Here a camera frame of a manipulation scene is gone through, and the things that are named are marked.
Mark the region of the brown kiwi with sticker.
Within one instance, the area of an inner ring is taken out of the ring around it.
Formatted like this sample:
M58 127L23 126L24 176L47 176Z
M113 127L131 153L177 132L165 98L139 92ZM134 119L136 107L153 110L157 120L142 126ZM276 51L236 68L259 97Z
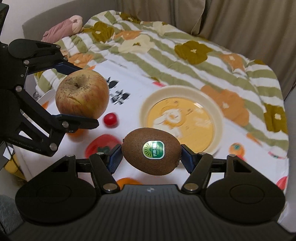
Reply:
M171 173L179 165L181 144L168 132L137 128L123 139L122 154L136 169L154 176Z

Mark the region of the red cherry tomato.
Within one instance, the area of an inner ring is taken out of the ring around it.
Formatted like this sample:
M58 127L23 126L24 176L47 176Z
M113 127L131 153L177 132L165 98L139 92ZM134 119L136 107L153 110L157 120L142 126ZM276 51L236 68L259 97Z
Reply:
M103 122L108 128L114 128L118 126L118 117L115 113L108 113L104 116Z

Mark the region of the red yellow apple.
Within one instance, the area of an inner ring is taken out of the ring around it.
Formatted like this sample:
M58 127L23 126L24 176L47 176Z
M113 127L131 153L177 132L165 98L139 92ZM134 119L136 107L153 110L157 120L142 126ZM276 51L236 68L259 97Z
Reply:
M108 106L109 88L96 71L82 69L65 77L59 84L55 102L62 114L98 119Z

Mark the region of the large orange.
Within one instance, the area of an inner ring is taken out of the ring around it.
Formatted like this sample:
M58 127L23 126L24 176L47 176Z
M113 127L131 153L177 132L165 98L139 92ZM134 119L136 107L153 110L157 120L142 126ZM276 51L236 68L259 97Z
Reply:
M117 184L119 185L121 190L124 188L125 185L142 185L142 183L133 178L121 178L117 180Z

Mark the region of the grey bed headboard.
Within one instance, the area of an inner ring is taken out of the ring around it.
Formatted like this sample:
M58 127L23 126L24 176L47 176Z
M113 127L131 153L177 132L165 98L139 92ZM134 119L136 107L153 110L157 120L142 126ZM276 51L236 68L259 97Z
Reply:
M81 16L83 23L86 23L92 16L107 10L117 11L117 1L71 1L46 10L27 20L22 25L23 35L26 39L41 40L46 30L73 15Z

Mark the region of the pink plush toy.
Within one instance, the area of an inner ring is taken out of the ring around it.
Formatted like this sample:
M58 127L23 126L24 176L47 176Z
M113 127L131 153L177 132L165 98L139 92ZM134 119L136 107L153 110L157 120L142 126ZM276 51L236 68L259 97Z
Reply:
M70 37L79 33L83 28L83 18L79 15L58 23L43 34L42 42L55 43L64 37Z

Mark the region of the cream duck plate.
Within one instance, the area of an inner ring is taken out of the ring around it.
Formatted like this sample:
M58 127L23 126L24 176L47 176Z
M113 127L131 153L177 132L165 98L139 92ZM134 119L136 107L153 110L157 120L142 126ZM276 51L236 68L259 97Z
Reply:
M139 119L142 127L166 131L194 152L213 155L221 147L222 111L200 90L181 85L162 87L145 99Z

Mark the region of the floral striped quilt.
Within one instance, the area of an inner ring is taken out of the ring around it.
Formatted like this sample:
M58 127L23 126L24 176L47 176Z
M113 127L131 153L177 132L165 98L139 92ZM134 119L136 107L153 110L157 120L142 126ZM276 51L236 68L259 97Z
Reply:
M287 155L280 83L261 60L232 53L165 22L144 22L114 10L92 16L79 33L55 44L80 68L108 60L164 85L199 89L250 139L275 156Z

